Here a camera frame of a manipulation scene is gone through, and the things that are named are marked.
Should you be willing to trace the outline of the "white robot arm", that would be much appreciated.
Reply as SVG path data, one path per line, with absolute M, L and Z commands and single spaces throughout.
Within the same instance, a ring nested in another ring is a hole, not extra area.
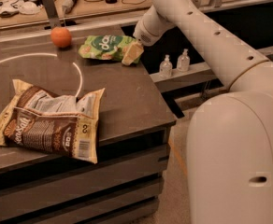
M 195 0 L 152 0 L 145 46 L 178 27 L 227 92 L 199 106 L 186 142 L 192 224 L 273 224 L 273 62 L 202 13 Z

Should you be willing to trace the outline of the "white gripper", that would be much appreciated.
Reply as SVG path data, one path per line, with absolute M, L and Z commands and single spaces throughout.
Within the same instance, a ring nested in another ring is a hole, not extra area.
M 147 47 L 154 45 L 165 32 L 175 27 L 169 16 L 169 9 L 166 7 L 151 6 L 149 8 L 136 24 L 133 37 L 138 41 L 128 46 L 123 55 L 122 64 L 132 64 L 143 53 L 143 45 Z

